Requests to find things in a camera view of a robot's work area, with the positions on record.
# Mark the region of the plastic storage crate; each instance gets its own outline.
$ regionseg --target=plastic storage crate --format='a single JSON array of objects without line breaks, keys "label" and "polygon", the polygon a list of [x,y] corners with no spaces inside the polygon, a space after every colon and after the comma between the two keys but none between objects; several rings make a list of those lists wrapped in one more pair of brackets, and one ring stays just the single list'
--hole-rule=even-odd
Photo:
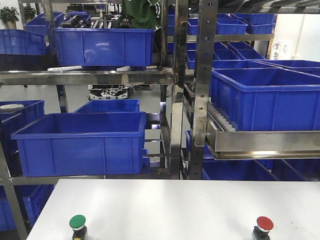
[{"label": "plastic storage crate", "polygon": [[[190,151],[190,130],[185,131],[185,139],[186,139],[186,150],[187,152]],[[214,156],[211,154],[208,145],[206,144],[204,147],[204,154],[203,154],[203,159],[212,159],[214,160]]]},{"label": "plastic storage crate", "polygon": [[247,24],[238,19],[218,18],[216,22],[216,34],[239,35],[245,34]]},{"label": "plastic storage crate", "polygon": [[248,21],[254,25],[273,24],[275,22],[274,14],[247,14],[245,18],[247,18]]},{"label": "plastic storage crate", "polygon": [[238,131],[320,130],[318,76],[283,68],[217,69],[211,85],[213,105]]},{"label": "plastic storage crate", "polygon": [[198,33],[198,18],[188,18],[188,34],[197,35]]},{"label": "plastic storage crate", "polygon": [[320,62],[306,60],[259,60],[260,63],[266,63],[280,68],[291,69],[295,71],[318,70]]},{"label": "plastic storage crate", "polygon": [[266,59],[257,53],[254,49],[237,49],[235,54],[242,60]]},{"label": "plastic storage crate", "polygon": [[53,113],[11,135],[25,177],[139,174],[145,112]]},{"label": "plastic storage crate", "polygon": [[175,35],[175,26],[168,26],[168,36],[173,36]]},{"label": "plastic storage crate", "polygon": [[277,177],[256,160],[204,161],[203,180],[277,181]]},{"label": "plastic storage crate", "polygon": [[168,15],[168,25],[169,26],[175,25],[175,15],[174,14]]},{"label": "plastic storage crate", "polygon": [[0,54],[45,55],[45,36],[24,30],[2,29]]},{"label": "plastic storage crate", "polygon": [[152,29],[55,28],[61,66],[150,66]]},{"label": "plastic storage crate", "polygon": [[231,19],[231,17],[228,14],[220,13],[218,14],[219,19]]},{"label": "plastic storage crate", "polygon": [[92,100],[75,110],[75,113],[108,113],[108,112],[139,112],[139,99],[125,100]]},{"label": "plastic storage crate", "polygon": [[227,47],[220,41],[215,41],[213,44],[213,49],[214,50],[225,50]]},{"label": "plastic storage crate", "polygon": [[272,164],[271,172],[280,181],[303,181],[302,177],[286,161],[282,159],[269,161]]},{"label": "plastic storage crate", "polygon": [[[65,15],[62,12],[54,12],[54,27],[58,28],[62,25],[65,19]],[[45,14],[41,13],[36,16],[30,22],[24,25],[25,30],[37,34],[48,35],[48,28],[46,25]]]},{"label": "plastic storage crate", "polygon": [[213,61],[212,67],[214,69],[264,69],[264,68],[276,68],[269,64],[263,64],[262,62],[255,62],[250,60],[224,60]]},{"label": "plastic storage crate", "polygon": [[249,22],[246,31],[249,34],[272,34],[275,25],[275,23],[254,25]]},{"label": "plastic storage crate", "polygon": [[[23,197],[29,222],[33,226],[48,201],[53,185],[26,185],[16,187]],[[0,232],[16,229],[13,214],[4,187],[0,186]]]},{"label": "plastic storage crate", "polygon": [[239,60],[239,57],[229,49],[215,50],[213,54],[217,60]]},{"label": "plastic storage crate", "polygon": [[320,181],[320,159],[286,159],[285,160],[303,179],[303,181]]},{"label": "plastic storage crate", "polygon": [[23,127],[20,113],[0,113],[0,141],[6,158],[18,151],[17,141],[11,140],[11,134]]},{"label": "plastic storage crate", "polygon": [[22,104],[24,108],[8,113],[22,114],[23,126],[45,115],[45,101],[43,100],[24,100],[24,101],[0,101],[0,106],[8,104]]},{"label": "plastic storage crate", "polygon": [[69,11],[66,13],[68,16],[74,16],[74,15],[89,15],[87,11]]},{"label": "plastic storage crate", "polygon": [[[175,44],[173,42],[168,43],[168,55],[174,54],[174,47]],[[186,50],[196,50],[197,49],[197,43],[196,42],[187,42],[186,43]]]},{"label": "plastic storage crate", "polygon": [[228,42],[228,49],[235,52],[237,49],[253,49],[249,44],[244,41]]}]

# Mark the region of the metal rack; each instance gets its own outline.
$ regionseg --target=metal rack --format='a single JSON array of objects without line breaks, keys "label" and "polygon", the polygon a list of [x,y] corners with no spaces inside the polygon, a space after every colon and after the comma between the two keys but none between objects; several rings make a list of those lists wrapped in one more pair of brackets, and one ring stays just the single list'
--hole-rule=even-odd
[{"label": "metal rack", "polygon": [[[277,1],[277,3],[290,2],[290,4],[280,6],[275,5],[275,1],[268,1],[268,3],[264,1],[261,4],[259,2],[262,1],[250,0],[245,3],[242,1],[233,7],[222,6],[218,8],[218,2],[218,0],[203,0],[199,6],[199,30],[193,89],[190,89],[186,84],[183,95],[183,110],[192,131],[188,167],[184,158],[185,154],[181,153],[182,175],[188,179],[201,179],[205,144],[208,144],[216,160],[320,158],[318,144],[320,131],[227,131],[219,119],[215,117],[212,111],[213,106],[208,102],[213,55],[212,40],[268,41],[273,38],[272,34],[215,35],[215,26],[211,25],[217,19],[214,13],[319,14],[319,3],[311,7],[295,7],[301,1]],[[187,36],[186,38],[193,41],[195,36]]]},{"label": "metal rack", "polygon": [[[120,3],[120,0],[18,0],[20,9],[23,3],[42,3],[45,19],[53,26],[52,3]],[[169,0],[162,1],[162,12],[167,13]],[[167,42],[168,16],[162,15],[161,67],[147,71],[6,71],[0,72],[1,85],[55,85],[57,86],[61,112],[68,111],[65,85],[107,85],[107,84],[159,84],[161,85],[160,113],[148,114],[150,128],[161,130],[160,139],[147,142],[160,143],[159,154],[148,157],[160,157],[160,167],[152,168],[139,175],[88,175],[63,177],[11,177],[5,156],[0,145],[0,185],[3,185],[13,212],[19,236],[25,240],[28,231],[25,226],[14,186],[55,184],[59,179],[106,179],[106,178],[150,178],[201,179],[204,146],[208,144],[216,159],[248,158],[320,158],[320,131],[280,131],[280,132],[228,132],[219,120],[211,114],[209,86],[214,41],[258,41],[271,40],[273,34],[259,35],[215,35],[217,13],[271,13],[271,14],[318,14],[318,6],[295,7],[295,4],[274,6],[271,1],[265,4],[247,6],[228,5],[218,8],[218,0],[200,1],[198,35],[187,36],[188,0],[175,0],[175,35],[173,69],[166,67],[168,62]],[[186,69],[186,44],[197,41],[195,70]],[[49,42],[55,44],[55,36],[49,35]],[[186,83],[193,83],[190,89]],[[166,86],[172,85],[171,127],[166,118]],[[188,167],[181,148],[183,112],[186,113],[191,128],[190,153]]]}]

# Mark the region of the person in green shirt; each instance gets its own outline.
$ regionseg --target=person in green shirt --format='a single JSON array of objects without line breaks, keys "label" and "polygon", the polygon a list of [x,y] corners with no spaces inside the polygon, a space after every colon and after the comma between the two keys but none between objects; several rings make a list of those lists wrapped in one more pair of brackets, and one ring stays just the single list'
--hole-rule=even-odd
[{"label": "person in green shirt", "polygon": [[[121,27],[124,18],[131,17],[133,29],[153,29],[153,51],[161,53],[161,0],[122,0],[120,17],[115,28]],[[152,90],[148,84],[134,87],[136,90]]]}]

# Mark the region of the white lid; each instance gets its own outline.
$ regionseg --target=white lid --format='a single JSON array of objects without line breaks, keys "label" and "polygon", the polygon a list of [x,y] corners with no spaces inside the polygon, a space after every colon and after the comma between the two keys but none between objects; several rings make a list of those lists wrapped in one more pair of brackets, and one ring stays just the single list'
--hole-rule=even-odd
[{"label": "white lid", "polygon": [[23,104],[7,104],[0,106],[0,112],[14,111],[23,109],[25,106]]}]

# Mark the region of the green shirt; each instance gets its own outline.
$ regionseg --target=green shirt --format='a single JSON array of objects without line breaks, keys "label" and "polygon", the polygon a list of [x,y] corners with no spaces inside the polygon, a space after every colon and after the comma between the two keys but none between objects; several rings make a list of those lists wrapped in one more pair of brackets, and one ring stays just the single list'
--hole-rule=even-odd
[{"label": "green shirt", "polygon": [[115,27],[119,28],[123,17],[131,16],[133,29],[158,29],[161,27],[161,0],[122,0],[121,17]]}]

